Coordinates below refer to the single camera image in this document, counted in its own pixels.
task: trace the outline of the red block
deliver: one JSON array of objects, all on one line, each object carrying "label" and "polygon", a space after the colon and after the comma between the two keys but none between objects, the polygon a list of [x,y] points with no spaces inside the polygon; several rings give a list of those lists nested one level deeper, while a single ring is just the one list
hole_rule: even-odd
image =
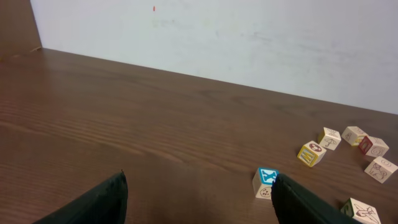
[{"label": "red block", "polygon": [[365,136],[361,143],[359,144],[359,149],[362,151],[363,154],[366,154],[368,152],[368,150],[373,146],[373,143],[371,142],[371,140]]}]

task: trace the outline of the table surface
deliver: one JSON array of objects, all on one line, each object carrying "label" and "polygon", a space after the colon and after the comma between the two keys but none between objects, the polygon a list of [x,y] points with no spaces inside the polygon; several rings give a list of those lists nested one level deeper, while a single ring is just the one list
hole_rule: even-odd
[{"label": "table surface", "polygon": [[312,168],[297,159],[324,126],[359,126],[398,164],[394,114],[54,50],[10,58],[0,63],[0,223],[33,222],[121,169],[126,223],[277,223],[272,202],[254,198],[259,166],[397,223],[398,174],[380,184],[357,147],[342,140]]}]

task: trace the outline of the wood grain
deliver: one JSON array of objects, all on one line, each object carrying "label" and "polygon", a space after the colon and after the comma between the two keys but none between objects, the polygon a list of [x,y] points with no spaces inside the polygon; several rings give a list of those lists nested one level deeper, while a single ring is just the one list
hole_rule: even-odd
[{"label": "wood grain", "polygon": [[0,63],[0,223],[30,223],[123,169],[126,223],[277,223],[255,199],[259,166],[338,208],[349,197],[397,223],[398,174],[344,140],[308,168],[322,127],[360,126],[398,164],[398,116],[53,50]]}]

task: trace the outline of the wooden cube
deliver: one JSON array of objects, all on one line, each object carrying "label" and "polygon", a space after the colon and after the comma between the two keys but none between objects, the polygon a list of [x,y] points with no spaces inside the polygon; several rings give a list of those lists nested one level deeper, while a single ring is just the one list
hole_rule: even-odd
[{"label": "wooden cube", "polygon": [[361,223],[381,224],[374,207],[353,198],[348,199],[340,211]]},{"label": "wooden cube", "polygon": [[325,153],[326,149],[318,145],[315,141],[310,141],[301,148],[297,158],[303,161],[305,165],[313,167],[321,161]]},{"label": "wooden cube", "polygon": [[396,165],[387,159],[379,156],[375,158],[365,169],[365,173],[375,178],[380,183],[384,183],[393,172],[398,169]]},{"label": "wooden cube", "polygon": [[335,150],[340,142],[340,133],[329,128],[323,128],[323,131],[318,136],[319,145],[326,149]]},{"label": "wooden cube", "polygon": [[368,136],[368,134],[355,126],[347,127],[341,135],[352,146],[359,145],[365,136]]},{"label": "wooden cube", "polygon": [[365,136],[358,147],[363,154],[373,157],[384,156],[389,149],[382,139],[371,136]]},{"label": "wooden cube", "polygon": [[253,190],[256,198],[271,199],[272,184],[279,172],[275,169],[259,167],[253,177]]}]

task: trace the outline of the toy block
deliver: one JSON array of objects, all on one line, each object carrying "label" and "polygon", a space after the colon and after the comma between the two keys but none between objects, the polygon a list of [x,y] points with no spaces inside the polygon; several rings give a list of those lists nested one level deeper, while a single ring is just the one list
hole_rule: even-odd
[{"label": "toy block", "polygon": [[348,199],[340,210],[345,215],[365,224],[381,224],[374,207],[353,198]]},{"label": "toy block", "polygon": [[318,145],[318,143],[316,143],[315,141],[310,141],[303,145],[297,155],[297,158],[303,161],[305,165],[313,167],[314,165],[319,163],[319,161],[321,161],[325,153],[326,149]]},{"label": "toy block", "polygon": [[259,167],[253,177],[253,190],[256,198],[271,199],[272,184],[279,172],[275,169]]},{"label": "toy block", "polygon": [[363,154],[373,157],[384,156],[389,149],[382,139],[371,136],[365,136],[358,147]]},{"label": "toy block", "polygon": [[368,136],[368,134],[355,126],[347,127],[341,135],[352,146],[359,145],[365,136]]},{"label": "toy block", "polygon": [[335,150],[340,142],[340,133],[329,128],[323,128],[323,131],[318,136],[319,145],[325,149]]},{"label": "toy block", "polygon": [[379,156],[368,165],[365,169],[365,173],[369,174],[380,183],[384,183],[397,169],[398,167],[392,162]]}]

